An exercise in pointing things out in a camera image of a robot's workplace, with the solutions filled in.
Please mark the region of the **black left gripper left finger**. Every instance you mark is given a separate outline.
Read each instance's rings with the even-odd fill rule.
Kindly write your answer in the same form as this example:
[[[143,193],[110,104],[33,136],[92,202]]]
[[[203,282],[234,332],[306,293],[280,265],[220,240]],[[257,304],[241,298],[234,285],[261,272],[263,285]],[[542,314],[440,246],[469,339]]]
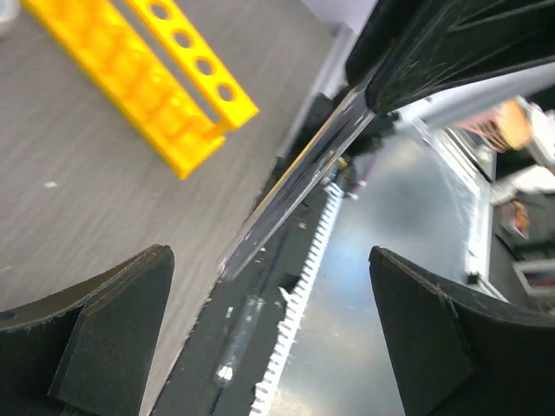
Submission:
[[[155,244],[1,313],[3,415],[137,415],[174,271]]]

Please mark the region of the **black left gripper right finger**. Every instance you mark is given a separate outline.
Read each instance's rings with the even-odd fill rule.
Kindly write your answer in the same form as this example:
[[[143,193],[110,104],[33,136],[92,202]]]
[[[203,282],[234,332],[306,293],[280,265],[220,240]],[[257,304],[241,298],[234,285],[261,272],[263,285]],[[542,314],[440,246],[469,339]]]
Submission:
[[[375,246],[369,274],[407,415],[552,415],[554,317]]]

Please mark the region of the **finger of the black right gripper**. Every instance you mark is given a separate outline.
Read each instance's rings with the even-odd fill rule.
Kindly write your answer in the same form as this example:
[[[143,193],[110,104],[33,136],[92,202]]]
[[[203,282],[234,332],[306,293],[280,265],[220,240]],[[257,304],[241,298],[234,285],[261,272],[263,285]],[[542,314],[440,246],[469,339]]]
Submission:
[[[386,114],[431,94],[554,60],[552,1],[379,1],[345,63]]]

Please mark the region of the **yellow test tube rack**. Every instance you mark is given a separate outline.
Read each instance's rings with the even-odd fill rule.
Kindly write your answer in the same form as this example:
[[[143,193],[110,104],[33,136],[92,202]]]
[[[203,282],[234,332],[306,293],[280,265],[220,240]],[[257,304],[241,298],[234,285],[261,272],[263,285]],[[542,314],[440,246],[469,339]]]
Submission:
[[[258,108],[173,1],[130,1],[218,115],[212,121],[109,1],[26,1],[58,44],[185,179]]]

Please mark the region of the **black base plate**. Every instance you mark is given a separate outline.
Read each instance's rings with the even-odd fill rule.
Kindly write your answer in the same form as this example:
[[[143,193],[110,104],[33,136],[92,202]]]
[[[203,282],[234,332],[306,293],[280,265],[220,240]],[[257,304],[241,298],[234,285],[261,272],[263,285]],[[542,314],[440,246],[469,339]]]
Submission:
[[[278,157],[254,210],[351,90],[344,88],[335,100],[316,97],[298,136]],[[154,414],[250,415],[255,385],[264,376],[278,323],[284,319],[281,291],[290,294],[300,282],[326,203],[324,187],[337,185],[338,160],[234,279],[218,279],[155,402]]]

